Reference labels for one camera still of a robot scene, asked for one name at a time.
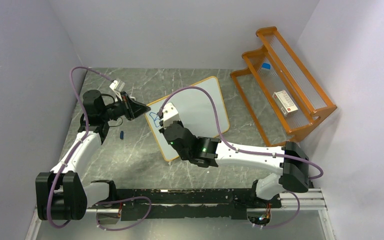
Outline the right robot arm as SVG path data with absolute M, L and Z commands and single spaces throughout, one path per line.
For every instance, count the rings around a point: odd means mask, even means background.
M 219 138 L 195 136 L 177 120 L 158 131 L 183 161 L 198 167 L 235 165 L 268 170 L 269 176 L 253 184 L 249 199 L 255 207 L 284 191 L 306 193 L 310 188 L 309 166 L 296 160 L 308 158 L 295 142 L 268 148 L 224 143 Z

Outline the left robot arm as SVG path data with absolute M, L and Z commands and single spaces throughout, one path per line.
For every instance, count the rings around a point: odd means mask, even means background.
M 105 94 L 97 89 L 83 94 L 85 114 L 80 118 L 76 140 L 65 156 L 49 172 L 41 172 L 35 179 L 38 218 L 42 221 L 73 221 L 84 217 L 86 210 L 101 203 L 114 207 L 119 200 L 112 180 L 83 183 L 81 178 L 92 155 L 104 143 L 110 121 L 125 117 L 134 120 L 151 110 L 122 91 L 110 104 Z

